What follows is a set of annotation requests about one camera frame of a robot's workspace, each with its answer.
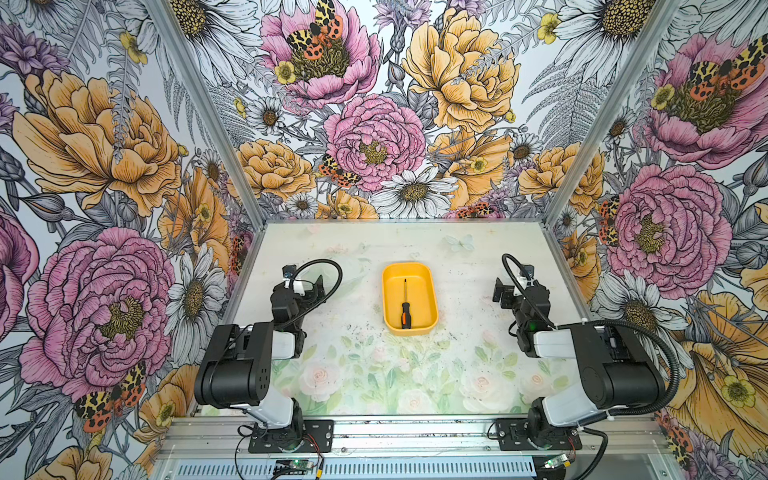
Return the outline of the black orange screwdriver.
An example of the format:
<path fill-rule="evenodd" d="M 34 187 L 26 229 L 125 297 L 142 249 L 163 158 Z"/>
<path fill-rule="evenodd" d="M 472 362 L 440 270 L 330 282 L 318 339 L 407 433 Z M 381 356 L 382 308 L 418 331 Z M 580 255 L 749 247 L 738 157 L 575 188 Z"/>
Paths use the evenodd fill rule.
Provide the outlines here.
<path fill-rule="evenodd" d="M 412 328 L 412 314 L 410 311 L 410 303 L 408 301 L 408 280 L 403 280 L 403 302 L 401 305 L 401 328 L 408 330 Z"/>

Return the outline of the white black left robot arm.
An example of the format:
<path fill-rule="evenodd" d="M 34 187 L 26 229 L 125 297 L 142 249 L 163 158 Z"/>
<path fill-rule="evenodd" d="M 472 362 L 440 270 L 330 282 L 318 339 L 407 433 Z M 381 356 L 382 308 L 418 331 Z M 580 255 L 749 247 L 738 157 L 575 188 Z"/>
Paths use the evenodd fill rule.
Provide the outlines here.
<path fill-rule="evenodd" d="M 324 296 L 322 277 L 284 280 L 270 296 L 271 321 L 214 329 L 195 378 L 194 398 L 202 406 L 251 418 L 251 452 L 295 452 L 309 446 L 298 401 L 273 387 L 271 376 L 275 361 L 301 356 L 307 337 L 304 317 Z"/>

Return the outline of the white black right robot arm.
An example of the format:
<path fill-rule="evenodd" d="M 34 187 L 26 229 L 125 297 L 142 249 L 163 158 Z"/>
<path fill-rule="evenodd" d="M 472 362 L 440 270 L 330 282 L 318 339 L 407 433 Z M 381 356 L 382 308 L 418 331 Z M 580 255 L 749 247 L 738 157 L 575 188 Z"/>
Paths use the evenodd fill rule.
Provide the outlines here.
<path fill-rule="evenodd" d="M 626 321 L 552 326 L 549 291 L 536 281 L 497 279 L 493 302 L 514 314 L 509 333 L 529 358 L 572 360 L 577 378 L 531 402 L 523 417 L 499 418 L 489 430 L 503 451 L 580 448 L 580 432 L 616 416 L 652 413 L 676 394 L 675 354 L 653 331 Z"/>

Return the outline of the yellow plastic bin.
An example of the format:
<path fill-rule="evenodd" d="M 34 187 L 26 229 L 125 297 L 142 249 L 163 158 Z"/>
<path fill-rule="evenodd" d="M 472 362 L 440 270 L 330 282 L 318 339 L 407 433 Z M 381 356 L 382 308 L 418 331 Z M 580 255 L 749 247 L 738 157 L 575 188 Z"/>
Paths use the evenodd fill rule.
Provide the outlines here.
<path fill-rule="evenodd" d="M 408 280 L 408 301 L 412 328 L 401 328 L 403 280 Z M 429 334 L 438 324 L 439 313 L 431 270 L 422 263 L 403 262 L 386 266 L 382 272 L 383 317 L 388 330 L 395 336 Z"/>

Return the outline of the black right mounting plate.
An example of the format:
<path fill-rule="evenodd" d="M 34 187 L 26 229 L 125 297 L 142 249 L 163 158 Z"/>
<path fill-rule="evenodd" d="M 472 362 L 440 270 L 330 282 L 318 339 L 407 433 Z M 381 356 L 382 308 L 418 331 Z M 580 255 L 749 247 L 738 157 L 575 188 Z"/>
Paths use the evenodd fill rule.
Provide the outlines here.
<path fill-rule="evenodd" d="M 574 428 L 532 425 L 527 419 L 496 419 L 487 432 L 501 451 L 578 451 L 582 442 Z"/>

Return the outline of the black mounting plate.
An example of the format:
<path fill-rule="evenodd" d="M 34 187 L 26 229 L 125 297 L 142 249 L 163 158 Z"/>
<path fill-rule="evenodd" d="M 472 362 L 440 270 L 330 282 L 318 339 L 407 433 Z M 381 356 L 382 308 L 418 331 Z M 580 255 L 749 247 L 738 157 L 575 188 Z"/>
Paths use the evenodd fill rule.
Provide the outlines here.
<path fill-rule="evenodd" d="M 247 450 L 251 454 L 329 453 L 332 449 L 333 420 L 304 420 L 302 425 L 254 433 Z"/>
<path fill-rule="evenodd" d="M 496 419 L 487 432 L 501 451 L 578 451 L 582 442 L 574 428 L 532 425 L 527 419 Z"/>

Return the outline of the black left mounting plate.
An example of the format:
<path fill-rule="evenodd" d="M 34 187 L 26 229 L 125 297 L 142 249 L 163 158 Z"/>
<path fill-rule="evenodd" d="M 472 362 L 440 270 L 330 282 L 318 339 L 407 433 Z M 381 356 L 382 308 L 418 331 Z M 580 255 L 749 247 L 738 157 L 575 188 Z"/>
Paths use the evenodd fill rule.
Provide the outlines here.
<path fill-rule="evenodd" d="M 333 420 L 304 420 L 302 425 L 254 433 L 247 450 L 251 454 L 329 453 L 332 449 Z"/>

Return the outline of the left green circuit board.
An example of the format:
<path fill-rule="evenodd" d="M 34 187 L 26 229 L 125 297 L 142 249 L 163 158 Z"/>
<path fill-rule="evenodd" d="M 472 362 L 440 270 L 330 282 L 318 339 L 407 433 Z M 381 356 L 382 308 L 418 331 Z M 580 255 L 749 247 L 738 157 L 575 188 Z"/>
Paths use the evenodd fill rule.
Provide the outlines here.
<path fill-rule="evenodd" d="M 277 460 L 272 471 L 272 477 L 278 478 L 285 475 L 307 475 L 314 473 L 318 467 L 318 461 L 311 461 L 309 459 Z"/>

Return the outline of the green circuit board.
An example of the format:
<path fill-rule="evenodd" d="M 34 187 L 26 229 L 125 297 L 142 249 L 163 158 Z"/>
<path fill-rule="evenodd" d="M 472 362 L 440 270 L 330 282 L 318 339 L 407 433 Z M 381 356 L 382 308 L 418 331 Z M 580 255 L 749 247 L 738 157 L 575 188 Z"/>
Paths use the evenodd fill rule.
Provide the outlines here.
<path fill-rule="evenodd" d="M 278 478 L 285 475 L 307 475 L 314 473 L 318 467 L 318 461 L 311 461 L 309 459 L 277 460 L 272 471 L 272 477 Z"/>
<path fill-rule="evenodd" d="M 541 468 L 542 469 L 560 469 L 560 468 L 567 468 L 570 465 L 571 465 L 570 456 L 566 453 L 561 453 L 559 455 L 546 459 L 543 462 Z"/>

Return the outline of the right green circuit board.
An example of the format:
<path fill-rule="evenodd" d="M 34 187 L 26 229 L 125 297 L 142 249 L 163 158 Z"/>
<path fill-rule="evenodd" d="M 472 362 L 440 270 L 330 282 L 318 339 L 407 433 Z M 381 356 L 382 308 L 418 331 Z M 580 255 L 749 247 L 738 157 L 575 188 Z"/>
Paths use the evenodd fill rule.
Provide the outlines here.
<path fill-rule="evenodd" d="M 570 456 L 566 453 L 561 453 L 559 455 L 546 459 L 543 462 L 541 468 L 542 469 L 560 469 L 560 468 L 567 468 L 570 465 L 571 465 Z"/>

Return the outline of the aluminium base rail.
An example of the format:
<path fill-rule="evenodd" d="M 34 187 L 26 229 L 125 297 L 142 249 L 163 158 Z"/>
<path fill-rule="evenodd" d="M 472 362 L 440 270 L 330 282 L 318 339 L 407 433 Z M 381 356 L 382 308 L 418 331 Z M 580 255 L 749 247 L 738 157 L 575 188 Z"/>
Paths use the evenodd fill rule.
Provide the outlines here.
<path fill-rule="evenodd" d="M 183 419 L 170 429 L 154 479 L 271 479 L 277 460 L 319 467 L 287 479 L 681 479 L 658 425 L 631 417 L 594 425 L 578 451 L 501 451 L 487 432 L 493 415 L 337 416 L 329 453 L 251 454 L 245 419 Z M 542 469 L 566 453 L 571 465 Z"/>

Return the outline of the aluminium corner post right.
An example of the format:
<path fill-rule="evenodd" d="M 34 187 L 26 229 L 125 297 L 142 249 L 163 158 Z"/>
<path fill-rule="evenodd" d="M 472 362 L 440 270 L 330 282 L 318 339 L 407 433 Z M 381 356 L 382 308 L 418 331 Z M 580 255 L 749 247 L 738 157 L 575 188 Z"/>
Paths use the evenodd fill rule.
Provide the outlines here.
<path fill-rule="evenodd" d="M 641 70 L 647 61 L 656 54 L 662 36 L 671 24 L 678 8 L 679 1 L 657 1 L 655 3 L 646 25 L 641 30 L 625 65 L 618 69 L 613 86 L 601 104 L 572 166 L 566 173 L 546 211 L 546 215 L 543 217 L 544 227 L 549 228 L 554 225 L 558 215 L 575 193 L 582 176 L 598 152 L 610 123 L 621 110 L 620 102 L 629 95 L 641 74 Z"/>

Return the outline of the aluminium corner post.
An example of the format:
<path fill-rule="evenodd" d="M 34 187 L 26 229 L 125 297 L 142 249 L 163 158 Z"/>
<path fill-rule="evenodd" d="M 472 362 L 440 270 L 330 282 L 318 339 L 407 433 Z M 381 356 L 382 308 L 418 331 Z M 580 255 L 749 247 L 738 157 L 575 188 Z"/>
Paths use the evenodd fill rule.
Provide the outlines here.
<path fill-rule="evenodd" d="M 263 232 L 266 224 L 264 214 L 236 156 L 235 147 L 219 118 L 203 75 L 197 68 L 196 57 L 187 46 L 171 5 L 167 1 L 150 1 L 147 9 L 159 31 L 160 38 L 173 58 L 178 69 L 178 77 L 186 83 L 195 108 L 221 156 L 252 224 L 256 230 Z"/>
<path fill-rule="evenodd" d="M 598 152 L 610 123 L 621 110 L 620 102 L 629 95 L 641 74 L 641 70 L 647 61 L 656 54 L 662 36 L 671 24 L 678 8 L 679 1 L 657 1 L 655 3 L 646 25 L 641 30 L 625 65 L 618 69 L 613 86 L 601 104 L 572 166 L 566 173 L 546 211 L 546 215 L 543 217 L 544 227 L 549 228 L 554 225 L 558 215 L 575 193 L 582 176 Z"/>

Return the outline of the aluminium corner post left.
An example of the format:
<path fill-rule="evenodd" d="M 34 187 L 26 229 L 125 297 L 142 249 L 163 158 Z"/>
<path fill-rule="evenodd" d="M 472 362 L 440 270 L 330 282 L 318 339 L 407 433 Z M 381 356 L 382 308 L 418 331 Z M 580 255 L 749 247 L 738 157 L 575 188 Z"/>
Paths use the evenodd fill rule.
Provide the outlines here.
<path fill-rule="evenodd" d="M 266 224 L 264 214 L 236 156 L 235 147 L 219 118 L 203 75 L 197 68 L 196 57 L 187 46 L 171 5 L 167 1 L 150 1 L 147 9 L 159 31 L 160 38 L 173 58 L 178 69 L 178 77 L 186 83 L 195 108 L 221 156 L 252 224 L 256 230 L 263 232 Z"/>

